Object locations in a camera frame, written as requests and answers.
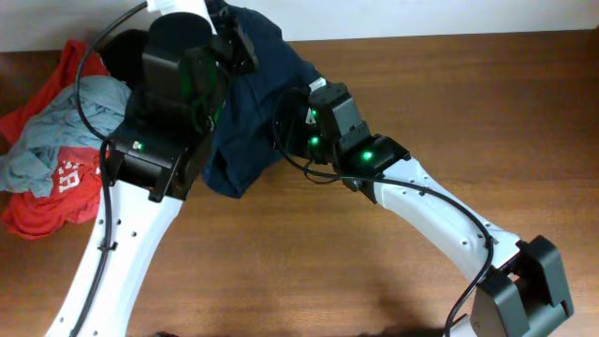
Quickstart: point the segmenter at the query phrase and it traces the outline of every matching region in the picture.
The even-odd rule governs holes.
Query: wooden surface
[[[293,46],[348,85],[371,130],[409,149],[456,196],[524,240],[543,234],[557,244],[576,314],[554,336],[596,336],[595,32]],[[0,56],[3,112],[37,89],[55,56]],[[90,230],[69,225],[36,242],[0,234],[0,335],[43,335]],[[158,247],[128,333],[352,336],[439,327],[465,287],[396,215],[280,162],[241,200],[197,183]]]

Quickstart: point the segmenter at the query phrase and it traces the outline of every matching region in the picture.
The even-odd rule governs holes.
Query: wire
[[[298,88],[292,88],[290,89],[291,91],[300,91],[303,93],[303,91],[301,89]],[[402,186],[402,187],[406,187],[406,188],[411,188],[411,189],[415,189],[416,191],[420,192],[421,196],[425,196],[427,194],[432,195],[434,197],[437,197],[445,202],[447,202],[448,204],[450,204],[451,206],[455,207],[458,211],[462,212],[464,215],[466,215],[466,217],[468,217],[474,224],[475,226],[482,232],[484,238],[485,238],[485,244],[487,246],[487,258],[485,259],[485,262],[483,263],[482,268],[480,269],[480,271],[478,272],[478,274],[476,275],[476,277],[473,279],[473,281],[466,287],[466,290],[464,290],[464,292],[460,295],[460,297],[458,298],[458,300],[456,301],[456,303],[454,304],[454,306],[451,308],[451,310],[449,311],[449,315],[447,315],[447,319],[446,319],[446,324],[444,327],[444,331],[445,331],[445,337],[450,337],[451,335],[451,327],[453,326],[453,322],[455,320],[456,315],[458,314],[458,312],[460,311],[460,308],[462,307],[462,305],[466,302],[466,300],[468,300],[468,297],[473,293],[473,291],[476,289],[476,286],[483,281],[483,279],[487,276],[487,273],[489,273],[492,261],[493,261],[493,255],[494,255],[494,243],[493,243],[493,237],[489,234],[489,231],[485,228],[485,226],[480,222],[480,220],[478,220],[478,218],[476,218],[476,216],[470,212],[468,209],[466,209],[462,204],[460,204],[459,202],[457,202],[455,199],[450,198],[446,195],[444,195],[443,193],[439,193],[437,191],[434,191],[432,189],[430,189],[429,187],[424,187],[424,186],[420,186],[414,183],[406,183],[406,182],[399,182],[399,181],[394,181],[394,180],[390,180],[390,179],[383,179],[383,178],[372,178],[372,177],[359,177],[359,176],[348,176],[348,175],[342,175],[342,174],[334,174],[334,173],[325,173],[325,172],[319,172],[319,171],[315,171],[312,169],[309,169],[309,166],[313,163],[313,161],[309,161],[305,166],[302,166],[301,164],[297,163],[295,160],[293,160],[293,158],[289,155],[289,153],[283,148],[283,145],[281,144],[281,139],[279,137],[279,134],[277,132],[277,120],[278,120],[278,115],[280,113],[280,106],[281,106],[281,102],[282,102],[282,98],[285,94],[281,94],[279,95],[277,101],[275,102],[274,105],[274,112],[273,112],[273,116],[272,116],[272,135],[274,137],[274,143],[276,145],[276,147],[278,148],[279,152],[283,155],[283,157],[287,160],[287,162],[289,162],[293,167],[295,167],[296,169],[300,169],[301,171],[303,171],[304,175],[308,178],[308,174],[312,174],[316,177],[321,177],[321,178],[329,178],[330,181],[327,182],[317,182],[314,181],[313,179],[310,179],[312,182],[314,183],[318,183],[318,184],[326,184],[326,183],[334,183],[338,180],[347,180],[347,181],[363,181],[363,182],[370,182],[370,183],[388,183],[388,184],[392,184],[392,185],[397,185],[397,186]]]
[[[75,323],[75,327],[70,332],[71,337],[75,337],[79,334],[81,328],[83,327],[83,323],[85,323],[85,319],[89,314],[89,311],[94,303],[95,293],[100,285],[100,281],[102,279],[102,274],[104,273],[104,269],[106,268],[106,262],[109,258],[109,252],[113,249],[111,243],[112,237],[112,208],[110,201],[110,178],[107,173],[106,168],[106,151],[109,147],[110,143],[110,135],[104,136],[99,133],[87,120],[85,117],[85,113],[83,113],[83,108],[81,106],[80,99],[80,81],[81,75],[83,73],[83,69],[85,67],[85,62],[98,46],[98,44],[106,37],[114,28],[118,27],[121,23],[125,22],[127,19],[131,18],[134,14],[146,8],[148,3],[143,2],[130,10],[128,10],[125,14],[119,17],[116,21],[111,23],[108,27],[106,27],[95,39],[90,43],[90,45],[85,50],[85,54],[81,58],[79,63],[79,67],[77,68],[77,74],[75,75],[75,104],[77,106],[77,113],[79,114],[81,121],[87,127],[87,129],[94,134],[94,136],[98,137],[102,140],[102,144],[100,145],[100,175],[102,178],[102,192],[104,195],[104,210],[105,210],[105,220],[104,220],[104,239],[102,240],[102,244],[98,247],[98,249],[102,252],[100,255],[100,260],[97,264],[97,269],[95,270],[94,280],[92,281],[92,285],[90,286],[90,290],[87,293],[87,297],[85,302],[83,303],[83,307],[81,308],[81,312],[79,317],[77,318],[77,322]]]

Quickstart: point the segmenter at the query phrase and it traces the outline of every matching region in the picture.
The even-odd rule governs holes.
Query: folded fabric
[[[89,76],[80,84],[85,116],[104,135],[123,120],[130,93],[124,83],[108,76]],[[27,122],[19,140],[7,155],[0,157],[0,190],[31,191],[37,198],[47,197],[51,194],[51,176],[58,166],[62,146],[100,147],[100,140],[87,130],[75,107],[71,85]]]
[[[86,48],[87,45],[83,42],[68,40],[61,53],[58,67],[44,86],[29,99],[27,104],[0,118],[0,134],[8,142],[14,144],[27,121],[44,110],[63,89],[75,81],[77,67]],[[102,65],[100,55],[95,52],[90,55],[83,68],[82,76],[89,75],[109,75],[108,70]]]
[[[207,5],[211,15],[227,6],[222,0]],[[254,43],[259,69],[233,83],[216,128],[212,157],[202,173],[215,192],[241,198],[262,170],[280,159],[270,132],[278,95],[289,87],[307,86],[320,74],[301,60],[283,41],[281,29],[262,14],[247,8],[228,9]],[[219,23],[215,16],[212,20]]]
[[[25,239],[39,239],[52,234],[65,221],[80,224],[95,217],[102,186],[99,152],[63,147],[58,162],[48,197],[36,198],[31,192],[12,196],[0,217],[9,232]]]

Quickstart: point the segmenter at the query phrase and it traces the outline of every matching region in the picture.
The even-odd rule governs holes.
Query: black cable
[[[75,103],[77,105],[77,113],[79,114],[81,121],[87,127],[87,129],[94,134],[94,136],[102,139],[102,144],[100,145],[100,175],[102,179],[102,192],[104,196],[104,210],[105,210],[105,220],[104,220],[104,239],[102,240],[102,244],[98,247],[98,249],[102,252],[100,255],[100,260],[97,264],[97,269],[95,270],[94,280],[92,281],[92,285],[90,286],[90,290],[87,293],[87,298],[83,303],[83,307],[81,308],[81,312],[79,317],[77,318],[77,322],[75,323],[75,327],[70,332],[71,337],[75,337],[79,334],[81,327],[83,327],[83,323],[85,323],[85,319],[89,314],[89,311],[94,302],[95,293],[100,285],[100,281],[102,279],[102,274],[104,273],[104,269],[106,268],[106,262],[109,258],[109,252],[112,250],[112,208],[110,202],[110,178],[108,176],[107,168],[106,168],[106,151],[108,149],[110,143],[110,136],[104,136],[99,133],[94,127],[90,124],[90,122],[85,117],[85,113],[83,113],[83,108],[81,106],[80,99],[80,81],[81,74],[83,72],[83,68],[85,67],[85,62],[98,46],[98,44],[106,37],[114,28],[118,27],[121,23],[125,22],[127,19],[132,17],[137,12],[146,8],[148,4],[143,2],[130,10],[128,10],[125,14],[119,17],[116,21],[111,23],[108,27],[106,27],[95,39],[94,41],[87,47],[85,50],[85,54],[81,58],[79,63],[79,67],[77,68],[77,74],[75,75]]]
[[[301,89],[298,89],[298,88],[293,88],[291,90],[297,90],[297,91],[303,92]],[[274,143],[275,143],[275,146],[278,148],[279,152],[281,152],[283,157],[287,160],[287,162],[289,162],[296,169],[300,169],[301,171],[303,171],[303,173],[306,177],[308,177],[308,174],[312,174],[316,177],[329,178],[330,181],[316,182],[313,179],[310,179],[310,178],[308,178],[308,179],[310,179],[311,181],[318,183],[318,184],[334,183],[335,181],[338,181],[338,180],[349,180],[349,181],[363,181],[363,182],[370,182],[370,183],[388,183],[388,184],[392,184],[392,185],[415,189],[416,191],[420,191],[421,196],[430,194],[432,196],[435,196],[435,197],[447,202],[451,206],[455,207],[458,211],[460,211],[464,215],[466,215],[476,225],[476,227],[482,232],[482,234],[485,238],[485,244],[488,249],[487,258],[485,259],[485,263],[483,264],[483,267],[480,269],[480,271],[478,272],[478,274],[476,275],[474,280],[466,287],[466,290],[464,290],[464,292],[461,294],[461,296],[458,298],[458,300],[456,301],[454,306],[449,311],[449,315],[447,316],[444,331],[445,331],[445,337],[450,337],[451,327],[453,326],[453,322],[455,320],[456,315],[458,314],[458,311],[460,310],[461,306],[466,302],[466,300],[468,300],[468,297],[476,289],[476,286],[487,276],[487,273],[490,270],[491,263],[493,261],[493,255],[494,255],[494,244],[493,244],[493,237],[489,234],[489,231],[480,222],[480,220],[478,220],[476,218],[476,216],[472,212],[470,212],[468,209],[466,209],[463,205],[461,205],[455,199],[450,198],[450,197],[448,197],[442,193],[439,193],[437,191],[434,191],[434,190],[430,189],[429,187],[420,186],[420,185],[417,185],[414,183],[405,183],[405,182],[394,181],[394,180],[390,180],[390,179],[348,176],[348,175],[341,175],[341,174],[334,174],[334,173],[319,172],[319,171],[309,169],[309,166],[313,163],[312,160],[309,161],[305,166],[302,166],[301,164],[297,163],[295,160],[293,160],[293,158],[289,155],[289,153],[287,151],[285,151],[285,149],[283,148],[283,146],[281,144],[281,139],[277,132],[278,115],[280,113],[279,108],[281,106],[281,101],[282,101],[283,96],[284,95],[279,95],[279,97],[274,105],[274,112],[273,112],[273,116],[272,116],[272,125],[271,125],[272,126],[272,135],[274,137]]]

